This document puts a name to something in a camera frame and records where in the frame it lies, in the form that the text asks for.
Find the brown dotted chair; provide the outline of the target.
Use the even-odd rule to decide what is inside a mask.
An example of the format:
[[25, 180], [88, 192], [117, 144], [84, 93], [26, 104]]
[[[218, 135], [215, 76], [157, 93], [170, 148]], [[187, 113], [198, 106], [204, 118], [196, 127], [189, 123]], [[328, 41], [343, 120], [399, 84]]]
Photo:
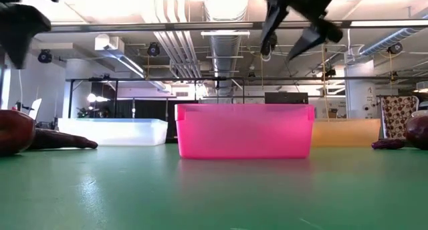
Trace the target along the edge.
[[385, 138], [405, 139], [405, 125], [419, 107], [416, 96], [382, 96], [381, 115]]

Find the dark red apple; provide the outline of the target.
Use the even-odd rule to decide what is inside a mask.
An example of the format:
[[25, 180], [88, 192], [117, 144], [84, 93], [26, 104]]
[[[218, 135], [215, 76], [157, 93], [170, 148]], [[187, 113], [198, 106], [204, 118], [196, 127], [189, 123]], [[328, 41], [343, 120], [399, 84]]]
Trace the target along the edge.
[[27, 149], [35, 137], [35, 121], [16, 110], [0, 110], [0, 157]]
[[428, 116], [417, 116], [406, 123], [405, 137], [415, 148], [428, 150]]

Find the black metal rack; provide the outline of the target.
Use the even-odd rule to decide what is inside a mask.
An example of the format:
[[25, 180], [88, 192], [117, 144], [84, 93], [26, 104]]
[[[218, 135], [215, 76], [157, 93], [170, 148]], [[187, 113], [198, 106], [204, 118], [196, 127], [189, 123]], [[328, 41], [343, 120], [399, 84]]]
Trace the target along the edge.
[[114, 93], [114, 115], [116, 116], [116, 102], [118, 100], [117, 88], [119, 83], [121, 82], [150, 82], [154, 84], [156, 88], [160, 88], [161, 90], [166, 90], [166, 86], [161, 86], [163, 82], [190, 82], [195, 86], [197, 82], [202, 81], [213, 81], [213, 82], [222, 82], [222, 81], [241, 81], [244, 87], [247, 78], [245, 77], [199, 77], [199, 78], [99, 78], [99, 77], [91, 77], [91, 78], [71, 78], [66, 79], [66, 82], [70, 83], [70, 91], [69, 91], [69, 100], [68, 100], [68, 108], [67, 108], [67, 117], [71, 118], [72, 116], [72, 101], [73, 101], [73, 93], [74, 90], [77, 90], [83, 82], [90, 83], [110, 83], [114, 82], [114, 86], [112, 87], [115, 91]]

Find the metal frame rail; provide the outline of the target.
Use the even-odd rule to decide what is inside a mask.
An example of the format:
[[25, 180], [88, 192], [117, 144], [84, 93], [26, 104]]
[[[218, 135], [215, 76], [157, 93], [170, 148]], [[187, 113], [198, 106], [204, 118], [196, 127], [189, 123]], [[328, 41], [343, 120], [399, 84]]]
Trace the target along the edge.
[[[342, 29], [428, 27], [428, 19], [334, 21]], [[53, 25], [52, 33], [122, 33], [137, 31], [261, 30], [261, 21]]]

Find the silver ceiling duct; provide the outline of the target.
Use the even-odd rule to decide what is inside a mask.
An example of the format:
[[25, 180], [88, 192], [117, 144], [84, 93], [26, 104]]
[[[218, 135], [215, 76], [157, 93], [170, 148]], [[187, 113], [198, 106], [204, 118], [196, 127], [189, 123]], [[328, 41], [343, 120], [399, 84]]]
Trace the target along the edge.
[[[244, 21], [249, 0], [205, 0], [205, 16], [208, 22], [233, 23]], [[214, 30], [209, 36], [214, 76], [225, 78], [215, 84], [220, 96], [233, 94], [233, 82], [230, 77], [234, 75], [237, 63], [241, 36], [237, 30]]]

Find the orange plastic basket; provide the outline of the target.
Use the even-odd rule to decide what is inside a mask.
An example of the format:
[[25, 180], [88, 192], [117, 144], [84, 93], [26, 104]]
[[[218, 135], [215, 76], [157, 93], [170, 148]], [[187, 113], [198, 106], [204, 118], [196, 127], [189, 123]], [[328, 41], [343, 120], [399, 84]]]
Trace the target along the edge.
[[381, 120], [316, 119], [312, 147], [371, 147], [379, 139]]

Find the clear plastic basket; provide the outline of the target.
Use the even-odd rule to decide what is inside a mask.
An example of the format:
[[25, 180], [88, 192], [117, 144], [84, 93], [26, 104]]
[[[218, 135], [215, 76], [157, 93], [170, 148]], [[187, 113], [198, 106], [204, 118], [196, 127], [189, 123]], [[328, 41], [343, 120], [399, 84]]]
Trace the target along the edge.
[[157, 146], [166, 141], [168, 123], [154, 118], [60, 118], [58, 129], [100, 146]]

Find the pink plastic basket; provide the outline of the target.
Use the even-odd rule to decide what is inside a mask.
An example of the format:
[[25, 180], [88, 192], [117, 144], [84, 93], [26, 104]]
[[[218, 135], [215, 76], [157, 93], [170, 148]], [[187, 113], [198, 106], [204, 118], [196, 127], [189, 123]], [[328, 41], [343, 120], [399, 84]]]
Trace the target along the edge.
[[189, 159], [307, 158], [310, 104], [177, 104], [179, 154]]

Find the small dark red object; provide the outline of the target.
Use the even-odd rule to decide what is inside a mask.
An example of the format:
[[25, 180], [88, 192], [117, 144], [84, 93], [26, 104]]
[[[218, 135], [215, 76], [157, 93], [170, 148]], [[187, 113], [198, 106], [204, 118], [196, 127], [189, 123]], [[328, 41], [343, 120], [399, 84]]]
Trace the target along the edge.
[[371, 144], [373, 149], [396, 150], [403, 148], [405, 142], [400, 139], [381, 139]]

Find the white column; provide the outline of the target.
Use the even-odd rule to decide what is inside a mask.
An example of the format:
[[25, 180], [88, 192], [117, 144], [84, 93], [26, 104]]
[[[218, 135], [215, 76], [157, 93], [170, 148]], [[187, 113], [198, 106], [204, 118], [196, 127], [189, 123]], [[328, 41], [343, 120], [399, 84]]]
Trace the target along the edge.
[[[364, 60], [349, 63], [345, 77], [372, 77], [375, 75], [374, 61]], [[345, 80], [347, 118], [369, 119], [377, 115], [375, 83], [372, 80]]]

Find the black monitor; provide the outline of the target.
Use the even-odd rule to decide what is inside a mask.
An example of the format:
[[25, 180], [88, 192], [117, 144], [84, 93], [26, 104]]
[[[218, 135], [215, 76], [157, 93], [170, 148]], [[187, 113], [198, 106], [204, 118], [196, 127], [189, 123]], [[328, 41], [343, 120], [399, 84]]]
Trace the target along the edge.
[[303, 92], [266, 92], [266, 104], [308, 104], [308, 94]]

